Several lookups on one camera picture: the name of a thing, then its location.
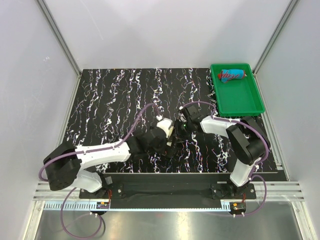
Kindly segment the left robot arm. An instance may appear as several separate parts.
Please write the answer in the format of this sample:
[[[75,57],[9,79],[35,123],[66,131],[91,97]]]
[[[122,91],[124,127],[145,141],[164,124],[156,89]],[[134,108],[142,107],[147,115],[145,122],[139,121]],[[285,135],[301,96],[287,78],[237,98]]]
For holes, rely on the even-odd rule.
[[[157,125],[143,134],[102,145],[74,146],[63,142],[43,160],[49,188],[60,191],[73,186],[103,198],[108,193],[106,181],[98,173],[87,171],[88,168],[164,153],[172,130],[172,126]]]

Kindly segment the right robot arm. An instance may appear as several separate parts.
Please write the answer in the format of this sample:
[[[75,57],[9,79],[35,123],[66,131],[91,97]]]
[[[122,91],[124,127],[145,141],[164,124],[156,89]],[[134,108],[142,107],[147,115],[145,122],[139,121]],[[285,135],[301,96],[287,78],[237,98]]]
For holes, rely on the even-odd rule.
[[[179,140],[192,133],[214,134],[229,139],[236,162],[229,179],[220,187],[212,187],[215,198],[242,198],[260,162],[268,158],[270,142],[255,119],[205,116],[192,104],[179,108],[175,122],[175,137]]]

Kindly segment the yellow and green towel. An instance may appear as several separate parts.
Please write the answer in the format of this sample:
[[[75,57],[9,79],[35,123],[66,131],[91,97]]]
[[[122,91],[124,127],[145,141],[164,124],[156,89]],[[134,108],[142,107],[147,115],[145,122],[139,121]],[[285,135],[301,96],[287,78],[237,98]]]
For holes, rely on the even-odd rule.
[[[168,130],[168,138],[167,138],[167,146],[171,146],[172,145],[172,141],[173,141],[173,132],[174,132],[174,126],[171,126]]]

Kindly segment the red and blue towel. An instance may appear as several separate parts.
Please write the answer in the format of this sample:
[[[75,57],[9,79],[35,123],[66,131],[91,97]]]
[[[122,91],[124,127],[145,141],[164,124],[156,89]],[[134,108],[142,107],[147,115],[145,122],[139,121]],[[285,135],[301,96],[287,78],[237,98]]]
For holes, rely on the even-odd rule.
[[[242,69],[222,69],[217,76],[222,83],[227,83],[230,80],[244,79],[247,74]]]

